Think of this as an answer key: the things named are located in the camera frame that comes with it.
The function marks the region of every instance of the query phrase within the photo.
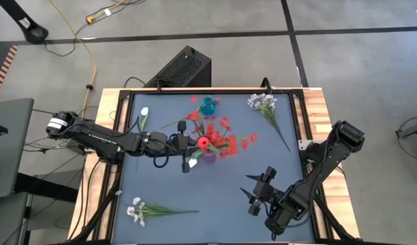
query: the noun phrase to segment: black table frame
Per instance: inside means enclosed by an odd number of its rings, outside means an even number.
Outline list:
[[[312,134],[311,134],[311,127],[310,127],[310,123],[309,123],[309,119],[308,119],[308,113],[307,113],[307,107],[305,105],[305,98],[304,98],[304,92],[301,88],[292,88],[292,89],[271,89],[270,84],[268,83],[268,80],[265,78],[263,80],[263,83],[261,85],[261,87],[266,87],[267,88],[267,93],[272,93],[272,94],[285,94],[288,96],[289,98],[289,104],[290,104],[290,109],[291,109],[291,113],[292,113],[292,118],[293,118],[293,123],[294,123],[294,128],[295,128],[295,136],[297,140],[312,140]],[[133,104],[134,104],[134,97],[137,94],[148,94],[148,95],[205,95],[205,94],[246,94],[246,95],[252,95],[254,93],[261,93],[262,90],[246,90],[246,91],[240,91],[240,90],[230,90],[230,89],[225,89],[225,90],[219,90],[219,89],[213,89],[213,90],[199,90],[198,88],[195,88],[195,90],[183,90],[183,91],[163,91],[160,88],[157,89],[156,91],[131,91],[131,90],[122,90],[119,92],[119,100],[118,100],[118,105],[117,105],[117,110],[116,110],[116,114],[115,117],[116,118],[114,120],[114,124],[113,124],[113,129],[114,130],[118,130],[119,128],[119,119],[121,118],[121,115],[124,113],[122,110],[123,107],[123,101],[125,99],[128,99],[128,106],[127,106],[127,110],[125,112],[125,121],[124,121],[124,130],[127,130],[131,125],[130,125],[130,121],[132,118],[132,109],[133,109]],[[294,98],[297,97],[299,100],[299,106],[303,115],[303,120],[304,120],[304,124],[305,124],[305,133],[308,139],[302,139],[301,138],[301,134],[300,134],[300,126],[299,126],[299,122],[298,122],[298,114],[296,113],[296,104],[295,104],[295,100]],[[307,166],[304,164],[301,164],[301,169],[303,172],[303,176],[306,176],[308,174],[308,169]],[[105,169],[105,173],[104,173],[104,179],[102,182],[102,189],[101,189],[101,193],[99,196],[99,202],[103,202],[104,198],[107,195],[107,186],[109,184],[109,180],[110,180],[110,174],[112,170],[112,166],[111,165],[107,165],[106,169]],[[116,176],[115,178],[118,178],[118,182],[120,183],[120,179],[122,176],[122,166],[118,165],[117,166],[117,170],[116,170]],[[322,199],[322,201],[325,203],[326,205],[326,200],[325,200],[325,194],[324,194],[324,189],[322,186],[319,187],[318,189],[318,196]],[[107,230],[106,230],[106,240],[111,241],[112,239],[112,232],[113,232],[113,227],[114,227],[114,220],[115,220],[115,216],[116,216],[116,211],[117,211],[117,198],[114,198],[112,200],[111,206],[110,206],[110,214],[108,217],[108,223],[107,223]],[[328,219],[325,218],[324,216],[322,217],[324,220],[324,226],[325,226],[325,230],[326,230],[326,237],[333,239],[334,235],[333,235],[333,231],[330,227],[330,224],[328,222]],[[321,238],[320,232],[319,232],[319,227],[318,227],[318,218],[316,216],[316,211],[315,211],[315,207],[313,206],[311,209],[311,226],[313,229],[313,237],[315,240],[318,240]],[[96,225],[96,227],[93,230],[93,237],[92,240],[98,240],[99,239],[99,228],[100,228],[100,223],[98,223]]]

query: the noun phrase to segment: blue vase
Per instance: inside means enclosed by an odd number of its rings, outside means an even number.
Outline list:
[[[205,116],[211,116],[215,113],[216,100],[212,97],[205,97],[202,100],[201,112]]]

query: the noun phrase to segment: dark blue tabletop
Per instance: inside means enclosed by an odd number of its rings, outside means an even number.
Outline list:
[[[248,214],[248,199],[239,189],[252,191],[256,182],[245,177],[266,171],[268,166],[277,170],[271,184],[286,190],[303,178],[298,155],[292,112],[287,95],[275,95],[276,116],[285,147],[274,128],[261,113],[247,105],[249,95],[213,95],[219,98],[217,117],[228,116],[232,133],[257,133],[258,140],[248,150],[233,157],[218,159],[212,165],[199,161],[190,173],[181,172],[181,158],[171,157],[162,169],[147,157],[126,156],[114,226],[113,243],[170,244],[199,242],[269,242],[271,232],[264,226],[264,208],[255,217]],[[161,131],[166,135],[176,132],[176,125],[160,129],[186,116],[198,107],[190,103],[191,95],[143,95],[134,98],[132,123],[143,107],[149,108],[145,131]],[[187,133],[194,126],[187,123]],[[146,226],[134,223],[126,213],[135,197],[173,210],[198,210],[198,213],[145,218]],[[277,241],[313,241],[311,223],[286,229]]]

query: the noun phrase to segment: yellow cable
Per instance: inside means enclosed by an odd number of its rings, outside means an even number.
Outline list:
[[[93,75],[92,75],[92,79],[91,82],[89,83],[90,85],[93,85],[95,83],[95,79],[97,77],[97,63],[95,62],[95,57],[93,56],[92,52],[87,48],[86,44],[84,44],[84,42],[81,41],[80,38],[77,37],[75,31],[73,30],[73,28],[71,27],[71,24],[66,20],[66,18],[63,16],[62,12],[60,11],[60,9],[52,2],[52,0],[49,0],[49,2],[52,4],[52,6],[54,6],[54,8],[58,11],[58,13],[60,14],[60,16],[62,17],[62,19],[66,22],[67,26],[69,27],[69,29],[72,32],[72,35],[74,35],[74,38],[79,41],[84,48],[86,48],[86,51],[89,53],[91,60],[92,60],[92,64],[93,64]],[[83,111],[82,111],[82,118],[84,118],[84,113],[86,112],[86,105],[87,105],[87,98],[89,97],[89,89],[87,89],[86,91],[86,96],[84,97],[84,103],[83,103]]]
[[[123,2],[124,2],[125,0],[122,0],[122,1],[120,1],[120,2],[118,2],[117,4],[115,4],[115,5],[113,5],[112,7],[109,7],[108,9],[109,10],[113,10],[114,8],[116,8],[116,7],[118,7],[120,4],[122,4]],[[101,16],[101,15],[103,15],[104,14],[104,11],[102,10],[100,13],[97,13],[96,15],[94,15],[94,16],[88,16],[87,18],[89,18],[90,20],[92,20],[92,22],[95,20],[95,18],[97,18],[97,17],[99,17],[99,16]]]

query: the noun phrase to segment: white flower bouquet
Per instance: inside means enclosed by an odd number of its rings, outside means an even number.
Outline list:
[[[146,216],[166,216],[166,215],[172,215],[172,214],[187,214],[187,213],[198,212],[198,211],[170,210],[169,208],[147,204],[143,202],[140,197],[136,197],[133,199],[133,205],[134,206],[129,206],[127,208],[127,214],[128,216],[134,219],[135,223],[139,221],[142,227],[145,227],[144,218]]]
[[[281,140],[283,140],[285,147],[290,151],[288,144],[285,142],[281,130],[279,129],[277,119],[275,119],[275,102],[277,99],[273,95],[266,95],[262,93],[261,95],[253,94],[251,98],[248,99],[248,105],[254,110],[259,110],[274,126]]]

